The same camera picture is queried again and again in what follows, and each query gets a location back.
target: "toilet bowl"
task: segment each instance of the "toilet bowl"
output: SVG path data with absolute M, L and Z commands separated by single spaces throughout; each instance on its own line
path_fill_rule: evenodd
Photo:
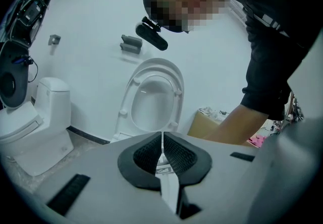
M 57 78 L 39 81 L 35 105 L 24 102 L 0 111 L 0 154 L 13 157 L 37 176 L 73 150 L 66 128 L 71 124 L 69 86 Z
M 112 142 L 150 132 L 175 132 L 183 98 L 183 76 L 173 63 L 161 58 L 144 61 L 126 87 Z

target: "cardboard box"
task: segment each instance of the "cardboard box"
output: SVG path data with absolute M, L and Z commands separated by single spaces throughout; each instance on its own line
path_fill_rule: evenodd
M 220 121 L 215 121 L 209 116 L 202 114 L 200 111 L 197 111 L 187 135 L 203 139 L 207 134 L 215 130 L 220 123 Z M 256 147 L 248 141 L 243 143 L 243 145 L 248 147 Z

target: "wall-mounted holder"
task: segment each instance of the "wall-mounted holder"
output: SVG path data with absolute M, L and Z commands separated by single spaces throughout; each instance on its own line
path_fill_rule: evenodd
M 60 36 L 57 35 L 50 35 L 49 36 L 49 41 L 48 41 L 48 45 L 52 45 L 52 44 L 59 44 L 60 43 Z
M 142 40 L 137 37 L 132 36 L 121 36 L 123 43 L 120 44 L 120 47 L 123 51 L 139 54 L 142 47 Z

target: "black shirt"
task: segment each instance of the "black shirt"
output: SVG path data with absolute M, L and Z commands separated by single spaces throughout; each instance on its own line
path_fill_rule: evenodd
M 282 120 L 287 79 L 315 41 L 322 15 L 315 0 L 237 0 L 247 14 L 251 60 L 241 104 Z

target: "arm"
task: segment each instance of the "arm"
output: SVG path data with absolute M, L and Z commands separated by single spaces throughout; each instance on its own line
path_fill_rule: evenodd
M 242 144 L 254 135 L 268 115 L 237 106 L 213 132 L 205 136 L 206 140 L 230 144 Z

